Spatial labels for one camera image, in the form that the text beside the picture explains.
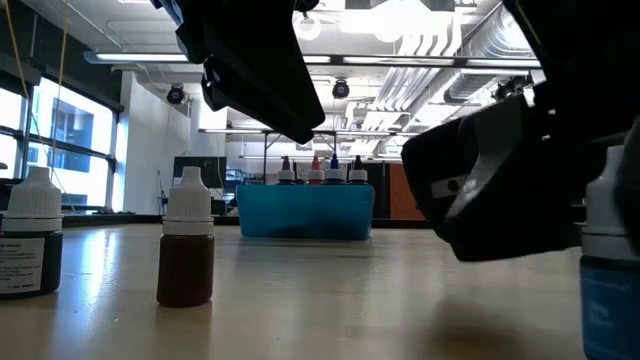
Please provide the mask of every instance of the window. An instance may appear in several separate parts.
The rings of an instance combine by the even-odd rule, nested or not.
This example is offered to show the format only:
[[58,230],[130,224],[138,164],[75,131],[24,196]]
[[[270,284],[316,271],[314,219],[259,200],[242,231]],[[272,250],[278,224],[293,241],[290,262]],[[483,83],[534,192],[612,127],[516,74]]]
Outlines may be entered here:
[[18,129],[22,114],[22,96],[0,89],[0,108],[0,125]]
[[58,84],[47,79],[40,81],[34,93],[33,110],[37,124],[32,120],[32,134],[37,135],[39,131],[43,137],[109,153],[114,125],[111,110],[65,87],[60,89],[58,102]]
[[[51,150],[50,146],[30,142],[27,173],[32,166],[47,166],[47,158],[51,159],[52,156]],[[53,184],[67,193],[62,195],[63,205],[105,205],[109,175],[106,160],[56,149],[53,163]]]
[[[0,89],[0,178],[25,178],[34,166],[50,167],[53,184],[63,191],[63,205],[80,212],[89,210],[82,206],[111,205],[106,201],[114,175],[109,156],[113,112],[47,79],[30,91],[29,107],[20,95]],[[32,116],[27,117],[29,108]],[[26,174],[20,171],[23,166]]]
[[17,150],[18,144],[14,138],[0,135],[0,178],[13,178]]

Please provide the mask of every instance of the blue bin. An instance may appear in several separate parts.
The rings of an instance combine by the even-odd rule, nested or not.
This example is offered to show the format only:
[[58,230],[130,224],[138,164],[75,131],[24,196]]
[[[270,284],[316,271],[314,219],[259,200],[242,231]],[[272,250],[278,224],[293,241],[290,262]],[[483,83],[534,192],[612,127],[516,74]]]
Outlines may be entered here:
[[240,185],[240,230],[246,237],[366,240],[371,186]]

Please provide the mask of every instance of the ceiling light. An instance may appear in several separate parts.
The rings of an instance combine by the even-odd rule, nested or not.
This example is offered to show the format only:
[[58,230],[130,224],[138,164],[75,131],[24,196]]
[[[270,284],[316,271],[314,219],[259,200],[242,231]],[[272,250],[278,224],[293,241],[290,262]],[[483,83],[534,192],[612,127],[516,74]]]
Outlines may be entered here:
[[337,135],[389,136],[388,131],[336,131]]
[[[96,53],[85,51],[83,55],[90,64],[190,64],[187,57],[179,53]],[[303,56],[303,59],[308,65],[329,64],[331,62],[331,57],[324,55]]]
[[388,161],[388,162],[402,162],[401,158],[371,158],[373,161]]
[[205,129],[202,132],[216,134],[262,134],[258,129]]
[[495,58],[495,59],[469,59],[467,66],[480,68],[507,68],[507,69],[540,69],[540,62],[536,59],[522,58]]
[[302,57],[304,62],[307,64],[328,64],[331,62],[331,57],[329,56],[314,56],[314,55],[306,55]]
[[505,69],[462,69],[462,75],[503,75],[503,76],[527,76],[527,70],[505,70]]
[[[245,160],[264,160],[265,156],[263,155],[240,155],[238,156],[240,159]],[[313,161],[313,156],[289,156],[289,160],[295,161]],[[276,156],[276,155],[267,155],[267,160],[282,160],[284,156]],[[340,161],[355,161],[355,157],[338,157]],[[320,158],[320,160],[330,160],[329,158]]]
[[452,66],[454,59],[417,56],[345,56],[345,64],[403,65],[403,66]]
[[[264,160],[264,156],[262,155],[240,155],[238,156],[240,159],[246,159],[246,160]],[[266,157],[267,160],[276,160],[276,159],[282,159],[282,156],[267,156]]]
[[144,53],[114,53],[96,54],[103,61],[111,62],[188,62],[184,54],[144,54]]

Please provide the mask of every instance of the brown dropper bottle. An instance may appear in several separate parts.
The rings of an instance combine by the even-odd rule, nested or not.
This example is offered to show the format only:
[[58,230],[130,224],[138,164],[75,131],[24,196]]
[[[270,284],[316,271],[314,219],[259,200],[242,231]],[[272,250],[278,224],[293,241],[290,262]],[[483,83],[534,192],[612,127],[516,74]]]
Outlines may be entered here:
[[211,193],[200,168],[185,166],[171,189],[160,239],[156,299],[161,306],[190,307],[209,302],[213,292]]

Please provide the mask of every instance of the yellow cable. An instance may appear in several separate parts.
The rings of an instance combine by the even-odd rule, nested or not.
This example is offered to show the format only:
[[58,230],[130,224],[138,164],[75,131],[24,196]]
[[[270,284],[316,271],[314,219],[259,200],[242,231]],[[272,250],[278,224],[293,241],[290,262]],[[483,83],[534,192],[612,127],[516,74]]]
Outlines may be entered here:
[[60,108],[60,93],[62,91],[62,76],[64,74],[64,59],[66,58],[67,50],[67,33],[69,30],[69,0],[65,0],[65,12],[64,12],[64,26],[62,27],[62,50],[60,52],[60,72],[58,76],[58,97],[56,99],[56,112],[53,116],[53,146],[51,147],[51,157],[53,158],[51,168],[55,166],[53,161],[56,161],[56,133],[58,131],[58,109]]
[[[14,56],[16,58],[16,65],[18,66],[18,74],[20,75],[20,81],[22,82],[22,90],[24,91],[24,97],[27,100],[27,103],[31,103],[31,99],[29,97],[29,89],[27,87],[27,81],[25,79],[24,76],[24,72],[22,70],[22,62],[20,61],[20,52],[18,51],[18,41],[16,40],[16,34],[13,30],[13,21],[11,18],[11,10],[9,8],[9,2],[10,0],[7,0],[5,3],[5,11],[7,14],[7,25],[9,26],[9,34],[11,35],[11,43],[13,44],[13,53]],[[67,5],[66,7],[66,13],[65,13],[65,19],[64,19],[64,28],[63,28],[63,35],[62,35],[62,54],[60,55],[60,74],[59,74],[59,79],[58,79],[58,101],[56,103],[56,114],[55,114],[55,118],[54,118],[54,135],[53,135],[53,146],[52,146],[52,156],[49,156],[49,153],[47,151],[47,149],[44,146],[44,143],[42,141],[42,136],[40,135],[40,129],[38,128],[38,120],[37,117],[35,116],[35,114],[33,113],[33,104],[31,104],[32,106],[32,111],[30,114],[27,114],[27,122],[29,122],[31,118],[33,118],[33,123],[36,127],[36,133],[38,135],[38,138],[40,139],[40,145],[42,145],[42,148],[44,150],[44,153],[47,156],[47,167],[49,166],[48,164],[51,163],[51,180],[53,180],[53,176],[56,177],[56,180],[58,181],[58,184],[60,185],[60,188],[62,190],[62,193],[67,197],[67,201],[69,200],[69,194],[67,193],[67,191],[65,190],[64,186],[62,185],[62,182],[60,181],[60,178],[58,178],[58,174],[56,174],[56,170],[55,170],[55,164],[53,163],[55,159],[55,151],[56,151],[56,136],[55,136],[55,131],[56,131],[56,126],[57,126],[57,119],[58,119],[58,106],[60,105],[60,90],[62,89],[62,74],[64,71],[64,59],[65,59],[65,53],[66,53],[66,47],[67,47],[67,34],[68,34],[68,24],[69,24],[69,0],[65,0],[65,3]],[[71,205],[71,211],[75,212],[75,207],[73,206],[73,204],[71,204],[71,202],[69,202],[69,204]]]

